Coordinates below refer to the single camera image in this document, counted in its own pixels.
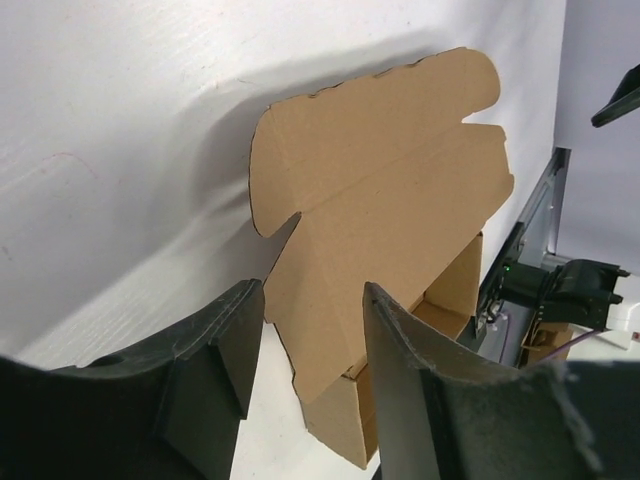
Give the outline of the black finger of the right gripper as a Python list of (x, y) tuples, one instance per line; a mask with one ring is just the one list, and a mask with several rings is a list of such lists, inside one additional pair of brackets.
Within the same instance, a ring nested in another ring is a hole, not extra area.
[(591, 118), (593, 126), (605, 126), (639, 108), (640, 65), (622, 78), (609, 102)]

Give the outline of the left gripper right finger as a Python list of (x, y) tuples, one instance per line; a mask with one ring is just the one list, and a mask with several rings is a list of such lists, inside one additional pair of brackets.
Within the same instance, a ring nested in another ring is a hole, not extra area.
[(639, 366), (489, 361), (364, 286), (385, 479), (635, 479)]

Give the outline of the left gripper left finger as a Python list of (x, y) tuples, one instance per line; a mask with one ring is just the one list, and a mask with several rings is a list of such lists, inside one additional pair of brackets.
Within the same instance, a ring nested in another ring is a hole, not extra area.
[(1, 361), (5, 479), (226, 479), (249, 411), (264, 293), (243, 280), (85, 367)]

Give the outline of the cardboard box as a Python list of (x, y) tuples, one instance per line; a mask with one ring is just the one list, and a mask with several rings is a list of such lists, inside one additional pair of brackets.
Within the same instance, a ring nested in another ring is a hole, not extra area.
[(458, 336), (476, 308), (486, 221), (514, 178), (502, 127), (469, 116), (500, 95), (460, 47), (271, 104), (249, 160), (254, 227), (294, 225), (265, 285), (305, 426), (359, 468), (378, 447), (363, 289)]

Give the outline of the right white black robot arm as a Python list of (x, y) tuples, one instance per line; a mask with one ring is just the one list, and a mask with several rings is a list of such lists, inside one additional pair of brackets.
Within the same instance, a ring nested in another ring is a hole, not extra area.
[(510, 303), (535, 326), (573, 323), (596, 333), (639, 331), (639, 277), (619, 265), (556, 254), (571, 151), (556, 147), (479, 289), (475, 337)]

